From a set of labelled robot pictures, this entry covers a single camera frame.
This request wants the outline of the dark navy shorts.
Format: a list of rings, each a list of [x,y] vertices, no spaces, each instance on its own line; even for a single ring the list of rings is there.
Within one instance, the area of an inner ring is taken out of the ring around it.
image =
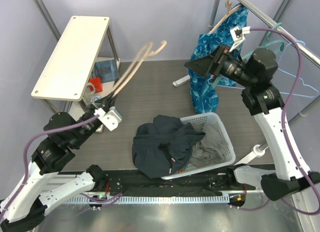
[[[193,146],[205,135],[191,123],[182,123],[180,118],[158,115],[152,123],[137,128],[132,162],[151,179],[173,175],[188,165]]]

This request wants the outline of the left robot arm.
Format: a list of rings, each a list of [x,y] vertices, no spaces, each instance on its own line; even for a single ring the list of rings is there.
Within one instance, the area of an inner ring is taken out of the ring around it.
[[[91,165],[72,181],[56,189],[43,189],[69,163],[80,146],[101,125],[115,129],[122,116],[115,108],[114,93],[91,104],[75,120],[67,112],[54,114],[43,132],[32,137],[23,151],[25,174],[12,193],[0,202],[0,227],[4,232],[28,232],[56,207],[86,191],[100,192],[108,177],[98,165]]]

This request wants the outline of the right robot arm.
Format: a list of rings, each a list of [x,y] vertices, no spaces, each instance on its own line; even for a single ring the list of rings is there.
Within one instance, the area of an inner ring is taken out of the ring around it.
[[[248,61],[234,57],[229,48],[219,45],[210,55],[186,62],[185,67],[202,77],[222,75],[244,89],[243,103],[254,117],[268,144],[275,170],[263,170],[240,164],[226,176],[233,190],[243,184],[261,188],[272,201],[300,192],[319,183],[320,174],[312,172],[293,139],[283,116],[285,104],[271,79],[278,68],[276,55],[267,48],[254,50]]]

